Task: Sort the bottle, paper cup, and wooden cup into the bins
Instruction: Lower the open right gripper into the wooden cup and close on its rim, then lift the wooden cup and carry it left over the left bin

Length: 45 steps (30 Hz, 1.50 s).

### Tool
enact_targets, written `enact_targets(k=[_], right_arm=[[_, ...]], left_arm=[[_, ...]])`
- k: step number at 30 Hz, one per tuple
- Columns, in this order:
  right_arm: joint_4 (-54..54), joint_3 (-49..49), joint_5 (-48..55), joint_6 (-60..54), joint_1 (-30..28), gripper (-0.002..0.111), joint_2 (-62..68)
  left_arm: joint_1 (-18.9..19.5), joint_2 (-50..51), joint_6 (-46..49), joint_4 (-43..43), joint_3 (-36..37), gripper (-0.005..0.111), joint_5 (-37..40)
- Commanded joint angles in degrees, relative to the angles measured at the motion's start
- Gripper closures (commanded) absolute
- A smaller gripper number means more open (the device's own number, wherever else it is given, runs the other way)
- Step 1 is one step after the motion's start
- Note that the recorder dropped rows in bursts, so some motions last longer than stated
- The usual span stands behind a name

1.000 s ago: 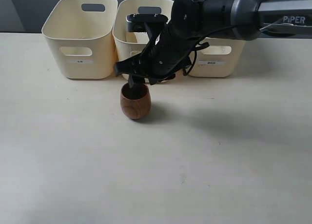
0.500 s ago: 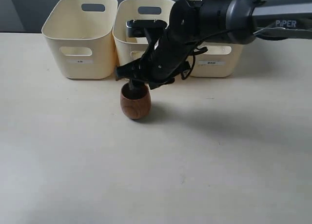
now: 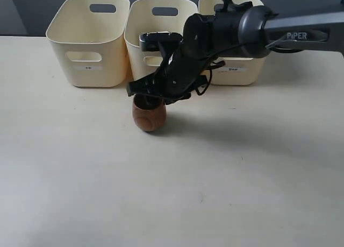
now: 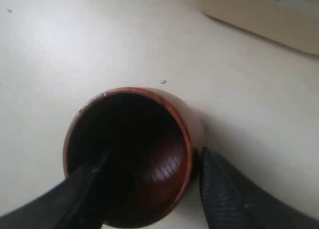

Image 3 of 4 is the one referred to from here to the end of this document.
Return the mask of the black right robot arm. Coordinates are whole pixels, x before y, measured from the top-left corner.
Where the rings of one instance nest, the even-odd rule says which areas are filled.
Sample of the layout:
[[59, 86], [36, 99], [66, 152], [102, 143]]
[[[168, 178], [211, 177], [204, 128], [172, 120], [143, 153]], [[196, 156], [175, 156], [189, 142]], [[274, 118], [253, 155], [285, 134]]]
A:
[[343, 52], [343, 4], [277, 14], [264, 5], [236, 5], [213, 15], [193, 14], [182, 33], [144, 33], [141, 49], [159, 51], [156, 71], [127, 86], [129, 96], [160, 98], [166, 104], [190, 98], [210, 83], [203, 72], [219, 68], [219, 57], [266, 57], [271, 52]]

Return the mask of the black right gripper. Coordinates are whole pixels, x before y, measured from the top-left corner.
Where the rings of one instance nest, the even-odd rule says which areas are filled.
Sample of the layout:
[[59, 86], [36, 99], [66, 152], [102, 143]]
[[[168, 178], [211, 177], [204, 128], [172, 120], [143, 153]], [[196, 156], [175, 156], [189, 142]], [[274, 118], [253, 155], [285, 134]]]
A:
[[201, 96], [212, 80], [211, 64], [212, 56], [190, 56], [180, 46], [155, 73], [129, 82], [127, 95], [140, 94], [141, 109], [156, 109], [164, 103], [187, 100], [193, 91]]

